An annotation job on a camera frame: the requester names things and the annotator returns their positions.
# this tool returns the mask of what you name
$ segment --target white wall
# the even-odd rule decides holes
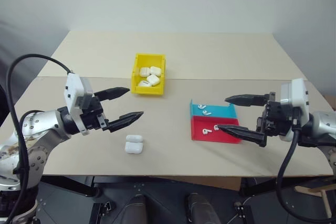
[[[336,0],[0,0],[0,61],[51,55],[71,29],[266,32],[322,93],[336,94],[335,14]],[[26,64],[22,87],[41,67]]]

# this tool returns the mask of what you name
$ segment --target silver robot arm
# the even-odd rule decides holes
[[[27,196],[21,203],[12,223],[38,223],[37,186],[51,151],[60,143],[91,129],[122,129],[136,121],[143,112],[131,112],[109,122],[101,101],[111,100],[128,92],[127,88],[112,88],[93,93],[86,78],[70,73],[65,85],[64,96],[67,106],[47,112],[28,114],[22,124],[29,160]],[[0,145],[0,223],[6,221],[20,192],[20,175],[15,172],[19,163],[17,134]]]

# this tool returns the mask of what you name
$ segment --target gray floor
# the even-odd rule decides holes
[[[310,186],[319,186],[320,182],[310,182]],[[109,200],[117,204],[117,208],[108,216],[101,219],[101,223],[120,223],[122,211],[129,199],[136,194],[144,194],[147,198],[149,221],[152,224],[183,224],[187,223],[184,209],[184,197],[190,193],[204,195],[216,210],[222,224],[225,224],[236,214],[234,202],[243,202],[246,198],[232,190],[193,185],[188,183],[166,180],[160,183],[104,183],[99,184],[103,190],[101,197],[93,199],[70,193],[40,183],[38,195],[37,216],[42,224],[89,223],[91,208],[94,202]],[[322,199],[296,193],[292,188],[285,189],[283,194],[289,206],[297,213],[311,218],[325,218]],[[253,211],[256,224],[260,223],[305,223],[289,216],[280,206],[275,193],[255,196],[246,202]],[[239,218],[232,224],[243,223]]]

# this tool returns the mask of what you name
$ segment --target yellow bin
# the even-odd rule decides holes
[[[138,87],[140,81],[146,80],[146,77],[140,77],[140,69],[145,67],[150,68],[151,66],[161,68],[160,83],[153,87]],[[131,78],[131,92],[137,94],[163,95],[165,67],[165,55],[136,54]]]

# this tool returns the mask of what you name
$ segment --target table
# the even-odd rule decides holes
[[[107,118],[132,111],[144,115],[131,126],[110,134],[92,131],[75,135],[57,146],[45,175],[120,176],[276,176],[289,144],[270,137],[265,148],[250,142],[223,144],[191,140],[189,103],[226,105],[228,96],[276,91],[286,80],[304,77],[269,34],[166,34],[71,31],[53,57],[81,76],[95,91],[129,87],[137,52],[166,54],[165,94],[162,97],[127,93],[104,101]],[[17,102],[19,115],[27,110],[52,110],[65,105],[62,69],[47,63]],[[311,111],[330,111],[322,95],[306,82]],[[261,107],[236,107],[241,125],[255,129]],[[0,134],[13,130],[9,118]],[[142,134],[140,155],[123,151],[127,134]],[[297,147],[286,176],[332,175],[317,148]]]

